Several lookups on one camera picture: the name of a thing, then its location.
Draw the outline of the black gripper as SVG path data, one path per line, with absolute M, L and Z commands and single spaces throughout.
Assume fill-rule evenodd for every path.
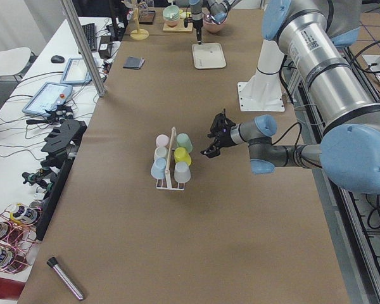
M 236 144 L 231 137 L 231 130 L 235 126 L 236 124 L 226 117 L 225 111 L 216 114 L 208 134 L 208 138 L 214 138 L 213 143 L 200 153 L 207 158 L 215 158 L 220 156 L 221 148 L 235 146 Z

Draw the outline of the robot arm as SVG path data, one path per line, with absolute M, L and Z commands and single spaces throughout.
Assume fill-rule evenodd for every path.
M 190 7 L 191 18 L 186 18 L 184 26 L 187 27 L 191 22 L 196 29 L 196 39 L 199 45 L 202 45 L 202 28 L 203 28 L 203 7 L 207 7 L 210 13 L 210 19 L 213 23 L 220 25 L 227 19 L 230 10 L 236 6 L 239 1 L 185 1 L 184 6 Z M 236 124 L 228 119 L 225 114 L 225 109 L 215 116 L 210 127 L 208 138 L 214 138 L 211 145 L 201 151 L 202 155 L 208 158 L 214 158 L 220 155 L 221 148 L 228 148 L 236 144 L 231 139 L 231 128 Z
M 337 186 L 354 193 L 380 194 L 380 103 L 354 76 L 338 48 L 357 40 L 361 1 L 270 1 L 263 38 L 291 57 L 326 125 L 319 144 L 276 146 L 270 115 L 235 124 L 215 117 L 204 155 L 248 144 L 254 174 L 277 167 L 321 168 Z

